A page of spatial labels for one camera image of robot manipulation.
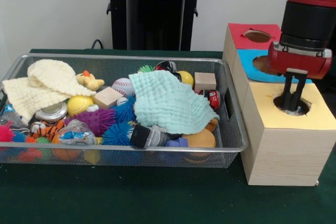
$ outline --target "wire mesh basket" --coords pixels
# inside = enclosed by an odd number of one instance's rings
[[[220,121],[214,132],[216,147],[139,149],[133,146],[0,142],[0,163],[228,168],[236,155],[247,147],[247,133],[233,81],[228,65],[221,60],[30,54],[19,57],[4,80],[26,77],[28,67],[41,59],[64,61],[76,73],[89,69],[97,79],[105,80],[107,86],[111,86],[119,78],[137,72],[143,65],[155,66],[163,60],[175,61],[178,70],[185,70],[191,74],[215,73],[217,90],[222,100],[218,110]],[[0,110],[3,110],[7,100],[4,92],[2,94]],[[36,157],[37,152],[42,153],[42,156]]]

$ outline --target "washcloth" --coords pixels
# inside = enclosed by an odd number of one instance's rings
[[[59,60],[39,60],[29,66],[27,77],[3,81],[15,111],[30,121],[35,112],[75,95],[94,95],[77,81],[71,66]]]
[[[157,125],[172,134],[196,134],[219,116],[209,101],[169,71],[131,74],[136,94],[134,111],[143,126]]]

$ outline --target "plastic bag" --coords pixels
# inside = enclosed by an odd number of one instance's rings
[[[77,119],[59,130],[58,134],[62,144],[97,144],[97,139],[89,126]]]
[[[13,109],[12,105],[7,104],[4,113],[0,117],[0,125],[6,125],[9,122],[12,122],[10,128],[13,131],[19,131],[27,136],[30,135],[30,129],[27,127],[28,123],[24,123],[19,114]]]

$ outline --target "white wall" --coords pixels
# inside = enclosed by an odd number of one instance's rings
[[[110,0],[0,0],[0,77],[31,48],[111,48]],[[286,0],[198,0],[192,50],[223,50],[228,22],[277,23]]]
[[[282,23],[286,0],[198,0],[192,50],[222,51],[227,23]]]

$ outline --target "green table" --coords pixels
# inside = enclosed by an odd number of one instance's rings
[[[220,52],[33,52],[220,58]],[[0,165],[0,223],[335,223],[336,155],[318,187],[246,184],[229,169]]]

